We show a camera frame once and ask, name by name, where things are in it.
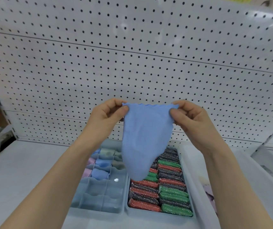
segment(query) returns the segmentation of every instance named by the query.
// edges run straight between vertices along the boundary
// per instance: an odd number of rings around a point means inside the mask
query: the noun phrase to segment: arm
[[[43,179],[11,213],[0,229],[60,229],[91,154],[128,112],[111,99],[95,107],[83,132]]]
[[[207,112],[189,101],[173,104],[179,104],[178,110],[170,111],[175,123],[204,156],[221,228],[273,229],[272,219]]]

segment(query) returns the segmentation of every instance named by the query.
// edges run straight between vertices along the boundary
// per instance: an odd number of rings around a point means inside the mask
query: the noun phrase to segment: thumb
[[[127,114],[128,111],[129,107],[127,105],[120,107],[109,117],[109,121],[115,125]]]
[[[169,111],[169,113],[176,122],[178,122],[179,124],[185,126],[187,129],[192,127],[194,125],[194,123],[195,123],[192,119],[190,119],[188,116],[184,115],[178,109],[172,108]]]

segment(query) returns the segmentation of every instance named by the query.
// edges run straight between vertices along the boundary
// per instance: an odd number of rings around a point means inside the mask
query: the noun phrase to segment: tray of scrub sponges
[[[128,175],[121,142],[106,140],[88,160],[69,213],[97,219],[121,215],[125,208]]]
[[[189,193],[180,155],[176,149],[167,147],[155,159],[144,180],[128,179],[125,207],[129,215],[193,217]]]

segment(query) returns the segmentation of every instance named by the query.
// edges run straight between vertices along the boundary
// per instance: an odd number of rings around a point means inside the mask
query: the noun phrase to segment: blue object
[[[131,179],[141,181],[147,176],[155,158],[164,152],[174,122],[169,111],[179,105],[123,105],[129,107],[124,117],[123,162]]]
[[[95,150],[93,154],[99,154],[99,153],[100,153],[100,150],[101,150],[101,149]]]
[[[112,160],[96,159],[95,164],[102,167],[102,168],[105,168],[105,167],[111,166]]]
[[[108,179],[110,173],[104,170],[94,168],[91,173],[91,177],[95,178],[96,180],[100,181],[103,179]]]

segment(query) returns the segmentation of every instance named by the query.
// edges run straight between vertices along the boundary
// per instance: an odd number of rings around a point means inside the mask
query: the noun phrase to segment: person's right hand
[[[169,112],[175,124],[183,129],[200,152],[209,153],[227,147],[205,109],[186,100],[177,100],[173,104],[179,104],[178,109]]]

